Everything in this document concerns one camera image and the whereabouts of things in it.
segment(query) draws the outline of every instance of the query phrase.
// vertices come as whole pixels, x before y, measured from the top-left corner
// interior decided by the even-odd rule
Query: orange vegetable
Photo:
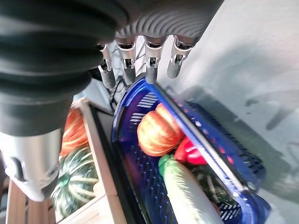
[[[170,152],[184,136],[162,104],[147,113],[137,128],[139,146],[144,153],[161,156]]]
[[[64,127],[60,155],[68,154],[74,149],[84,146],[88,146],[88,140],[82,113],[78,108],[70,109]]]

